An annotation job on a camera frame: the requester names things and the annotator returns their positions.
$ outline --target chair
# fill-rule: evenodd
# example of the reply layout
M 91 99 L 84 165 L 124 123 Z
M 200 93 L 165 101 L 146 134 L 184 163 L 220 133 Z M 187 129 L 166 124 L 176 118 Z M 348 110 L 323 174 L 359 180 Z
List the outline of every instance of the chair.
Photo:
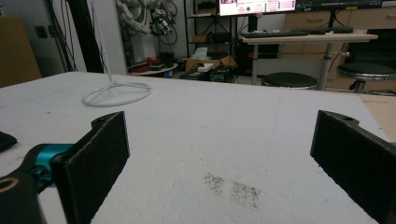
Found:
M 262 77 L 262 86 L 314 90 L 317 85 L 315 78 L 300 73 L 279 72 Z
M 396 77 L 396 71 L 390 67 L 374 63 L 345 63 L 337 67 L 337 73 L 356 78 L 349 87 L 355 93 L 362 93 L 366 80 L 388 80 Z

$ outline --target black object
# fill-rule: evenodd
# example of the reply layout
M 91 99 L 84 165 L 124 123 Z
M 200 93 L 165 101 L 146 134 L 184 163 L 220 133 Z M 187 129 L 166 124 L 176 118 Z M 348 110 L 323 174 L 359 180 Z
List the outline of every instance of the black object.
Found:
M 96 43 L 87 0 L 69 0 L 70 12 L 76 26 L 79 45 L 87 72 L 103 73 L 101 52 Z
M 267 37 L 284 37 L 284 36 L 299 36 L 308 35 L 308 32 L 303 31 L 287 31 L 277 33 L 244 33 L 241 34 L 244 38 L 267 38 Z
M 233 82 L 233 69 L 230 66 L 219 66 L 210 72 L 210 81 Z
M 46 27 L 44 26 L 35 26 L 35 34 L 38 38 L 48 38 Z
M 263 86 L 286 87 L 295 89 L 314 89 L 318 81 L 300 73 L 280 72 L 262 77 Z
M 367 43 L 349 43 L 346 63 L 375 63 L 396 69 L 396 29 L 368 30 L 378 39 Z
M 46 223 L 37 194 L 56 184 L 68 223 L 90 223 L 129 158 L 123 112 L 92 122 L 74 145 L 41 144 L 0 178 L 2 223 Z
M 198 72 L 197 68 L 191 69 L 186 74 L 180 76 L 180 79 L 197 80 L 197 81 L 210 81 L 210 71 Z
M 378 223 L 396 221 L 396 147 L 359 121 L 319 111 L 311 156 Z
M 294 32 L 307 32 L 311 35 L 326 34 L 333 32 L 334 34 L 351 34 L 353 32 L 352 26 L 332 26 L 332 27 L 310 27 L 294 29 Z
M 0 152 L 14 146 L 17 143 L 17 139 L 12 135 L 0 132 Z

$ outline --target desk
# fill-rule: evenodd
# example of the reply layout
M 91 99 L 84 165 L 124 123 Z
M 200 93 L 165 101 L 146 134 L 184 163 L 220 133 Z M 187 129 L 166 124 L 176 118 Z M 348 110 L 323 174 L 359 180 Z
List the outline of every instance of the desk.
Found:
M 88 107 L 82 96 L 108 82 L 89 73 L 0 89 L 0 130 L 19 140 L 0 154 L 0 176 L 35 145 L 75 143 L 92 120 L 123 110 L 131 157 L 92 223 L 375 223 L 309 156 L 319 109 L 387 139 L 358 95 L 113 78 L 153 92 L 131 105 Z M 48 223 L 65 223 L 56 189 L 40 202 Z
M 303 44 L 303 43 L 327 43 L 326 53 L 320 65 L 320 77 L 317 90 L 324 91 L 328 76 L 328 70 L 332 62 L 332 44 L 333 43 L 348 43 L 348 42 L 368 42 L 371 39 L 377 39 L 377 35 L 367 34 L 328 34 L 328 35 L 302 35 L 302 36 L 286 36 L 286 37 L 271 37 L 271 38 L 243 38 L 243 42 L 249 45 L 254 45 L 252 79 L 253 85 L 256 84 L 258 75 L 258 50 L 259 45 L 262 44 Z

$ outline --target computer monitor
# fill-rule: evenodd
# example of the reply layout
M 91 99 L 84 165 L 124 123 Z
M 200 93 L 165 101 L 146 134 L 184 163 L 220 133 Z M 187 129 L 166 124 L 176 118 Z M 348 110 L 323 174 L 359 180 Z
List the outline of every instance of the computer monitor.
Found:
M 296 0 L 218 0 L 219 16 L 285 13 L 295 10 Z
M 296 11 L 376 8 L 382 0 L 296 0 Z

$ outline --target shelf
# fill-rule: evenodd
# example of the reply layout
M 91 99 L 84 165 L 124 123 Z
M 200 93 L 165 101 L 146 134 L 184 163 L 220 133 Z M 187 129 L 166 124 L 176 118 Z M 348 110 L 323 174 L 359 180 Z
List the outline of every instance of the shelf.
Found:
M 196 10 L 196 0 L 192 0 L 191 1 L 191 6 L 193 7 L 192 9 L 192 14 L 190 10 L 187 9 L 186 6 L 186 2 L 189 2 L 187 0 L 184 0 L 184 18 L 185 18 L 185 32 L 186 32 L 186 43 L 187 43 L 187 55 L 188 57 L 190 57 L 190 53 L 191 53 L 191 49 L 193 49 L 193 47 L 191 45 L 195 45 L 195 48 L 198 48 L 199 46 L 202 45 L 210 45 L 210 46 L 215 46 L 215 50 L 218 50 L 218 48 L 216 47 L 216 45 L 229 45 L 229 54 L 232 55 L 233 54 L 233 41 L 229 41 L 229 42 L 192 42 L 192 38 L 191 35 L 193 36 L 197 36 L 198 34 L 209 34 L 209 32 L 211 33 L 218 33 L 219 31 L 222 32 L 227 32 L 230 33 L 232 36 L 237 36 L 236 30 L 237 30 L 237 18 L 234 17 L 220 17 L 218 15 L 214 15 L 212 13 L 205 13 L 205 14 L 197 14 L 197 10 Z M 201 22 L 202 20 L 208 20 L 211 21 L 210 24 L 206 24 L 205 22 Z M 233 35 L 233 24 L 235 25 L 235 34 Z

